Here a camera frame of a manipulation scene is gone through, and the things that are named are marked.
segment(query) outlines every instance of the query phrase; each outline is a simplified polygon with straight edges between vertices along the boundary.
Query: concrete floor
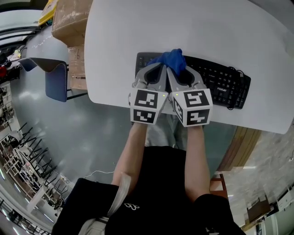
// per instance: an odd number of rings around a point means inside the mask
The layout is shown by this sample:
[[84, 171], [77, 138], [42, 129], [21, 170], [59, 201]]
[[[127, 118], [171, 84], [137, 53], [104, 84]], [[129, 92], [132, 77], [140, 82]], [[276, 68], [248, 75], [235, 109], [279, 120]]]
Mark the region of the concrete floor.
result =
[[[46, 28], [27, 44], [26, 57], [43, 57], [68, 62], [65, 44]], [[49, 148], [57, 171], [75, 183], [96, 170], [112, 172], [128, 137], [128, 108], [95, 104], [88, 96], [62, 103], [45, 95], [45, 74], [38, 67], [21, 71], [11, 82], [13, 105], [19, 124], [42, 138]], [[211, 174], [218, 168], [228, 148], [235, 126], [211, 123], [205, 127], [206, 151]], [[110, 183], [112, 174], [95, 173], [90, 180]]]

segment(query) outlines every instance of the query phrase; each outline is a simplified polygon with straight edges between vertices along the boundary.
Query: blue cloth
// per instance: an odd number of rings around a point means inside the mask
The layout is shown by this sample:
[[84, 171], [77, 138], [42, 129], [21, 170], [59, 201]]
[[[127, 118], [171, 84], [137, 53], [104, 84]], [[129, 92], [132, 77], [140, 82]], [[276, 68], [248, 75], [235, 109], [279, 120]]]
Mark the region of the blue cloth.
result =
[[180, 75], [181, 71], [184, 70], [187, 65], [181, 49], [173, 49], [171, 52], [165, 52], [160, 57], [151, 60], [148, 65], [158, 62], [172, 68], [177, 76]]

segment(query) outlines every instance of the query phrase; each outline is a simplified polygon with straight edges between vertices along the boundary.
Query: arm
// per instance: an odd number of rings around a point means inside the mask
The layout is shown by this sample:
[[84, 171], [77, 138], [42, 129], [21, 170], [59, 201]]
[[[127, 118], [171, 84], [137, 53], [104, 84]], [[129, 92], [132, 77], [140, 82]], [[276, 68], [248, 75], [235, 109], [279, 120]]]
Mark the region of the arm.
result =
[[209, 194], [210, 174], [205, 156], [202, 126], [188, 127], [185, 163], [185, 190], [194, 202], [203, 194]]
[[143, 160], [147, 125], [134, 123], [130, 130], [127, 143], [116, 165], [112, 185], [119, 186], [121, 175], [125, 173], [131, 177], [129, 193], [135, 188]]

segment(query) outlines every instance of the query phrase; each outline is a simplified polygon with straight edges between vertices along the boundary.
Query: black t-shirt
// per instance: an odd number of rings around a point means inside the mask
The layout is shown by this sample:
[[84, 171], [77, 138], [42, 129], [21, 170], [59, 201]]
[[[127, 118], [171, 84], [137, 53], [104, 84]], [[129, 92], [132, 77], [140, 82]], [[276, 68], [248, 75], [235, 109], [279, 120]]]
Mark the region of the black t-shirt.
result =
[[[136, 188], [109, 218], [105, 234], [243, 235], [226, 198], [207, 194], [194, 203], [189, 201], [185, 159], [182, 150], [146, 147]], [[115, 185], [79, 179], [52, 235], [77, 235], [87, 220], [106, 216], [117, 190]]]

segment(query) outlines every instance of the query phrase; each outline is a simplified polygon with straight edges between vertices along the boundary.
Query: black keyboard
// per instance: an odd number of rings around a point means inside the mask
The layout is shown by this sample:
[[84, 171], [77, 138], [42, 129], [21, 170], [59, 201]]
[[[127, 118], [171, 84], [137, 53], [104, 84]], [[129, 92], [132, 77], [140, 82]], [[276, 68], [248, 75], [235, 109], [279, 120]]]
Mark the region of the black keyboard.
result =
[[[140, 69], [162, 53], [140, 52], [136, 60], [136, 74]], [[246, 101], [251, 78], [233, 67], [184, 56], [189, 67], [200, 73], [204, 84], [210, 89], [213, 104], [230, 109], [242, 109]]]

